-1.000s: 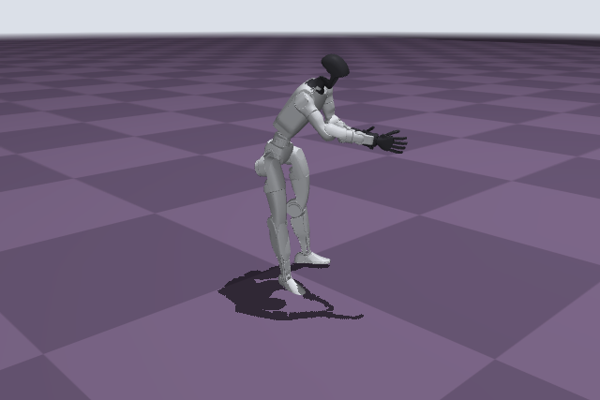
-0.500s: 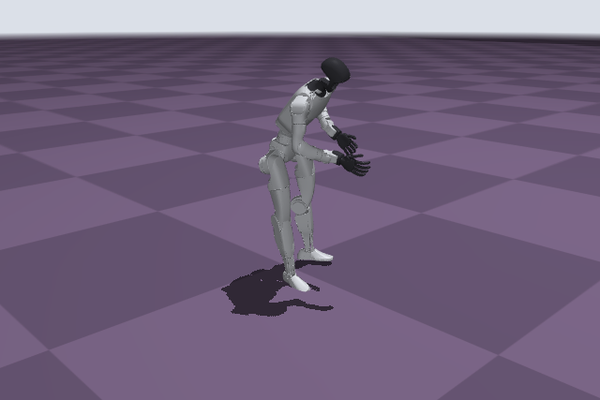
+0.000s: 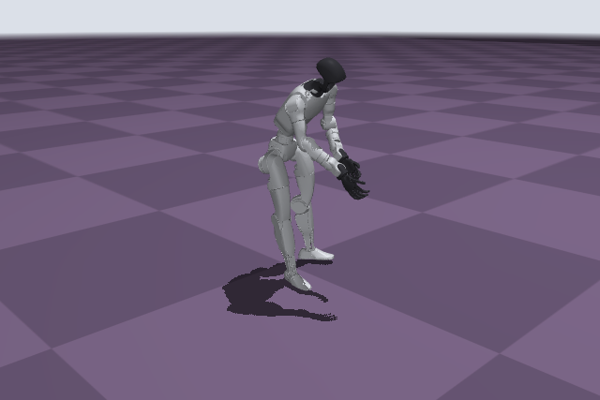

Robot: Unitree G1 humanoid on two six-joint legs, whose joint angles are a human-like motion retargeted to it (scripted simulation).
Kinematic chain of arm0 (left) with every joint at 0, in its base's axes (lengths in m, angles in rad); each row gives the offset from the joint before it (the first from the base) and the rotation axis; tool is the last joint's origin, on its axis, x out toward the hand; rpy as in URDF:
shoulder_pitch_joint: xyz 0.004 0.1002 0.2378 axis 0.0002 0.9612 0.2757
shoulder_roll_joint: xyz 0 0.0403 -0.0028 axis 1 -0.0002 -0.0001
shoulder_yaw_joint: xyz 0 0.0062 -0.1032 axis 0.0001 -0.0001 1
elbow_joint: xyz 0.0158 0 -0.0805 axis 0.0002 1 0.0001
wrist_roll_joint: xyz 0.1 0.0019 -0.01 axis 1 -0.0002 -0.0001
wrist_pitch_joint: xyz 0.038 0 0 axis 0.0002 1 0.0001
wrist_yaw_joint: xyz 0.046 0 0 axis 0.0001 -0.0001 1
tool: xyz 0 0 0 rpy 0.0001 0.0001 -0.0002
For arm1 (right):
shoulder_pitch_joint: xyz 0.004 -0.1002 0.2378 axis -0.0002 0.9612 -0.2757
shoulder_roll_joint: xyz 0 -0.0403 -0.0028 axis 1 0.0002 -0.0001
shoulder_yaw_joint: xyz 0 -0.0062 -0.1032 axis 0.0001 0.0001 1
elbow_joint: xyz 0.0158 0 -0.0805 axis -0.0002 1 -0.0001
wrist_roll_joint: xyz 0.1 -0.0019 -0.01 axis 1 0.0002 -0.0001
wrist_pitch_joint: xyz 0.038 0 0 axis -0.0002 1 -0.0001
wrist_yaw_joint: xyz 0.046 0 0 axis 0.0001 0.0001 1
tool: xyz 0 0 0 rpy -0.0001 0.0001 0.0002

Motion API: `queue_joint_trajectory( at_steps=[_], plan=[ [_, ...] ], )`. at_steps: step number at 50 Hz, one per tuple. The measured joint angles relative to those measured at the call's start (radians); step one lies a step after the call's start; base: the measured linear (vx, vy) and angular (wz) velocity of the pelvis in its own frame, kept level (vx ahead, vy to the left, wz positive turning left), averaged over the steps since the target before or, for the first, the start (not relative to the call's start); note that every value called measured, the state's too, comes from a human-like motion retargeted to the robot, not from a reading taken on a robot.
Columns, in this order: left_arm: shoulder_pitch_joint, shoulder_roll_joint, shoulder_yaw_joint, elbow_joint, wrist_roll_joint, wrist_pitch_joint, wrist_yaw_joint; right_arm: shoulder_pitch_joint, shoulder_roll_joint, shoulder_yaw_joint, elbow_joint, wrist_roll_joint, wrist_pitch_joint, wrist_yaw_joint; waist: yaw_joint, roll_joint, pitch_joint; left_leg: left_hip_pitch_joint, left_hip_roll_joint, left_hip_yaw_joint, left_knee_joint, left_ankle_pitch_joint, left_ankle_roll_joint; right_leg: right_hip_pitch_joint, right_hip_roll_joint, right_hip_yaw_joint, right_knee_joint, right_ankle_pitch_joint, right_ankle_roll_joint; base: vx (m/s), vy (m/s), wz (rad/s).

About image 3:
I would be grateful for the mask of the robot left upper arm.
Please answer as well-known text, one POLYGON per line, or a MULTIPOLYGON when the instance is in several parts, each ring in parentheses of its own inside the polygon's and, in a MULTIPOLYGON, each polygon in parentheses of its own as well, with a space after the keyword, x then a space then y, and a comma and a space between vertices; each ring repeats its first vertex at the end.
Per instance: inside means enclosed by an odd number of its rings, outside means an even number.
POLYGON ((334 87, 330 90, 330 96, 322 108, 323 119, 321 119, 321 127, 323 130, 329 130, 330 128, 336 128, 336 121, 333 116, 336 105, 336 95, 338 92, 338 87, 334 85, 334 87))

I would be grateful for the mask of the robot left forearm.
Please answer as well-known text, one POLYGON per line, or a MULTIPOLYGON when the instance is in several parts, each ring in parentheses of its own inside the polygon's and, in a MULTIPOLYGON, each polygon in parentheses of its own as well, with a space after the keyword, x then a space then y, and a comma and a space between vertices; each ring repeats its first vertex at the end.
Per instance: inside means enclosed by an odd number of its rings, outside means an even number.
MULTIPOLYGON (((335 121, 336 121, 336 119, 335 119, 335 121)), ((337 121, 336 121, 336 128, 330 128, 325 133, 325 135, 329 141, 330 151, 333 154, 333 158, 335 158, 337 161, 339 161, 342 158, 342 154, 339 152, 339 149, 343 149, 343 147, 342 147, 342 143, 339 138, 337 121)))

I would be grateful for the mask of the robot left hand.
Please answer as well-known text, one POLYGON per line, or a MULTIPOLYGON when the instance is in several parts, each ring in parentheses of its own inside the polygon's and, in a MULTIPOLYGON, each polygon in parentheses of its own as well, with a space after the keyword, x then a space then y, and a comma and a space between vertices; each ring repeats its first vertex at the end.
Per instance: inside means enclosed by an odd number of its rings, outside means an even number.
POLYGON ((350 175, 353 179, 359 180, 361 177, 361 172, 359 171, 360 165, 350 159, 343 149, 339 149, 339 152, 342 154, 342 158, 338 162, 342 163, 346 167, 346 170, 349 172, 348 175, 350 175))

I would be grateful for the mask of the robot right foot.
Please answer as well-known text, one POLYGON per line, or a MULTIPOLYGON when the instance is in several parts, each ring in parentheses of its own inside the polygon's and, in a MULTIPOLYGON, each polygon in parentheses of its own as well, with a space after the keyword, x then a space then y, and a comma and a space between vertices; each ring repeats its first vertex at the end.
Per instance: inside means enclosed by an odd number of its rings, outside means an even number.
POLYGON ((293 277, 288 275, 287 270, 284 272, 284 277, 287 281, 289 281, 293 286, 297 287, 298 289, 302 289, 302 290, 310 290, 311 289, 311 285, 308 283, 307 280, 305 280, 303 277, 301 277, 299 274, 293 274, 292 271, 292 275, 293 277))

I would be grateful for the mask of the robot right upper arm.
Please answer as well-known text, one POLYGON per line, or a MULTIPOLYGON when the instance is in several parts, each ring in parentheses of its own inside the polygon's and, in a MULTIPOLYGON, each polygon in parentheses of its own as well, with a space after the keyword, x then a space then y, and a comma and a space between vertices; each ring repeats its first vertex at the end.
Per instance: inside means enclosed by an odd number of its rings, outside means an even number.
POLYGON ((304 115, 305 109, 306 106, 301 95, 291 96, 285 104, 285 111, 290 117, 297 145, 303 152, 306 152, 302 145, 303 140, 305 138, 310 138, 306 135, 308 127, 304 115))

